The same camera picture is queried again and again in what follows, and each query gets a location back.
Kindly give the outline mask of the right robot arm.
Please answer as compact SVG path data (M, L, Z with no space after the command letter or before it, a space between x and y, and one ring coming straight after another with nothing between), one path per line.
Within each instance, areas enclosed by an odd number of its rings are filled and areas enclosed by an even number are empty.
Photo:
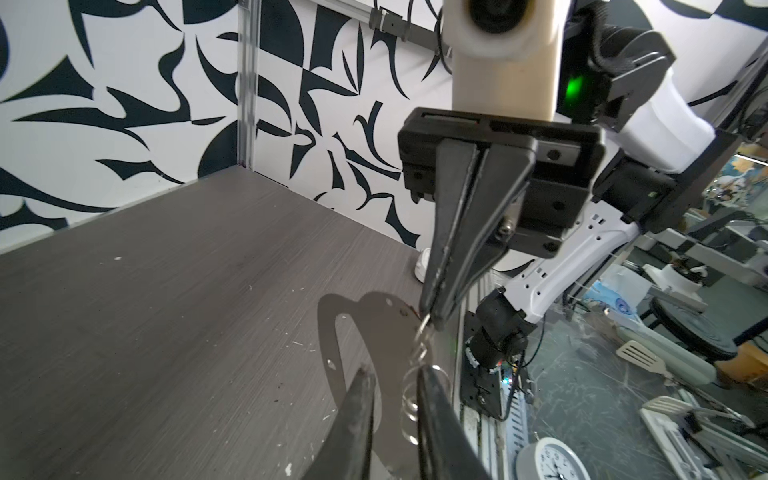
M607 23L603 1L447 1L447 110L417 108L397 141L404 183L435 205L413 361L468 288L509 251L531 257L481 305L487 370L611 253L670 227L735 152L673 83L654 30Z

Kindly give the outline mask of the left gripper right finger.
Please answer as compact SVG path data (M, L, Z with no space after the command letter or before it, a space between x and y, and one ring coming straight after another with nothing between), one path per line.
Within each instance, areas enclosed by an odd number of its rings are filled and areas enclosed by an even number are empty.
M417 439L421 479L488 479L445 395L438 371L417 375Z

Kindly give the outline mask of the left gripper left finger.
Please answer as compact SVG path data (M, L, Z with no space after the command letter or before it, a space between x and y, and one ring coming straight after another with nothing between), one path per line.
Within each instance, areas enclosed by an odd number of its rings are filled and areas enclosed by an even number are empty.
M369 479L376 376L360 367L332 427L302 479Z

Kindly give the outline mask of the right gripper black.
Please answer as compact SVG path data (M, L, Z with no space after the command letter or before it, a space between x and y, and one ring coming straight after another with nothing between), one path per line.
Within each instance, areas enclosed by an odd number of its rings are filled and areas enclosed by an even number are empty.
M435 202L419 313L439 330L507 250L559 253L605 152L598 126L430 108L397 141L406 188Z

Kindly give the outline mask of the silver metal plate key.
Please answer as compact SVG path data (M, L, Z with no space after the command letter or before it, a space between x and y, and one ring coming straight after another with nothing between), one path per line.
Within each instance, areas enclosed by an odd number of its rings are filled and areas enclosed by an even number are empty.
M420 320L403 300L368 292L358 301L338 294L323 296L317 307L317 331L325 374L333 399L341 405L347 391L336 333L339 317L351 319L371 359L381 394L381 420L372 439L373 452L393 477L418 477L417 447L401 431L403 377L409 370L412 342Z

